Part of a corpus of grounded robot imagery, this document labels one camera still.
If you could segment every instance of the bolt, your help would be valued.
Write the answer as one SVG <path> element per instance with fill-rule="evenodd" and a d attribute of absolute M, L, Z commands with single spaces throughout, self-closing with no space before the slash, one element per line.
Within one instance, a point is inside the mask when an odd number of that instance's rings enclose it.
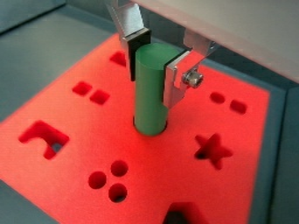
<path fill-rule="evenodd" d="M 196 69 L 193 69 L 188 73 L 184 74 L 181 81 L 190 88 L 197 88 L 202 81 L 202 75 L 197 73 Z"/>
<path fill-rule="evenodd" d="M 211 41 L 209 42 L 209 49 L 212 50 L 215 46 L 216 46 L 216 42 L 215 41 Z"/>

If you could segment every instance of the red foam board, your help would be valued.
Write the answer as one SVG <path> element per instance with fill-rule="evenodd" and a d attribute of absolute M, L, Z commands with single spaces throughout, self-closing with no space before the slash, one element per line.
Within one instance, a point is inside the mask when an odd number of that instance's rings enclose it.
<path fill-rule="evenodd" d="M 158 136 L 133 127 L 117 36 L 0 126 L 0 179 L 58 223 L 248 222 L 268 92 L 212 67 Z M 56 153 L 52 148 L 61 146 Z"/>

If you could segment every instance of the black surface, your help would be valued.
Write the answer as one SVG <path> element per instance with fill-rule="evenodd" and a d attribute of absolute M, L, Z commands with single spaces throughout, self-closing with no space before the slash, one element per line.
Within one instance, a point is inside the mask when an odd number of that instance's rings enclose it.
<path fill-rule="evenodd" d="M 299 87 L 288 91 L 271 224 L 299 223 Z"/>
<path fill-rule="evenodd" d="M 53 224 L 58 222 L 0 180 L 0 223 Z"/>
<path fill-rule="evenodd" d="M 64 6 L 0 35 L 0 122 L 113 32 L 105 19 Z"/>

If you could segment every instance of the hole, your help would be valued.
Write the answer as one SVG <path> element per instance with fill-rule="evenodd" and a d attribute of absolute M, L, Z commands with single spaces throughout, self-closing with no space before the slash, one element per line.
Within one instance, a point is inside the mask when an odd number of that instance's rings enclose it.
<path fill-rule="evenodd" d="M 88 186 L 92 189 L 101 188 L 106 183 L 106 175 L 101 171 L 94 171 L 88 177 Z"/>
<path fill-rule="evenodd" d="M 102 105 L 106 102 L 108 97 L 109 95 L 105 92 L 102 92 L 101 90 L 97 90 L 93 93 L 93 95 L 89 97 L 89 100 L 94 102 L 96 104 Z"/>
<path fill-rule="evenodd" d="M 200 148 L 194 152 L 196 159 L 208 159 L 216 170 L 221 169 L 221 159 L 232 156 L 229 149 L 220 145 L 220 135 L 215 133 L 209 139 L 201 136 L 194 137 Z"/>
<path fill-rule="evenodd" d="M 225 101 L 224 95 L 216 92 L 211 93 L 209 99 L 217 104 L 221 104 Z"/>
<path fill-rule="evenodd" d="M 92 89 L 92 86 L 86 82 L 81 81 L 73 87 L 72 92 L 76 93 L 77 95 L 84 96 L 89 92 L 90 89 Z"/>
<path fill-rule="evenodd" d="M 110 165 L 110 172 L 116 177 L 122 177 L 126 174 L 126 163 L 121 160 L 117 160 L 112 165 Z"/>
<path fill-rule="evenodd" d="M 116 62 L 121 67 L 126 66 L 126 58 L 125 58 L 125 53 L 124 52 L 116 52 L 110 58 L 113 62 Z"/>
<path fill-rule="evenodd" d="M 196 153 L 196 154 L 194 154 L 194 157 L 196 157 L 197 159 L 205 159 L 205 158 L 208 158 L 206 155 L 205 155 L 202 152 Z"/>
<path fill-rule="evenodd" d="M 201 212 L 192 202 L 170 204 L 164 216 L 162 224 L 208 224 Z"/>
<path fill-rule="evenodd" d="M 30 128 L 18 137 L 18 141 L 25 144 L 36 137 L 42 139 L 48 144 L 42 154 L 46 159 L 52 159 L 56 156 L 62 146 L 69 141 L 69 137 L 42 121 L 36 122 L 30 126 Z"/>
<path fill-rule="evenodd" d="M 229 109 L 244 115 L 247 113 L 248 106 L 245 103 L 233 100 L 229 104 Z"/>
<path fill-rule="evenodd" d="M 121 184 L 114 184 L 109 187 L 108 197 L 112 202 L 121 202 L 126 198 L 126 188 Z"/>
<path fill-rule="evenodd" d="M 181 212 L 168 212 L 162 224 L 189 224 Z"/>

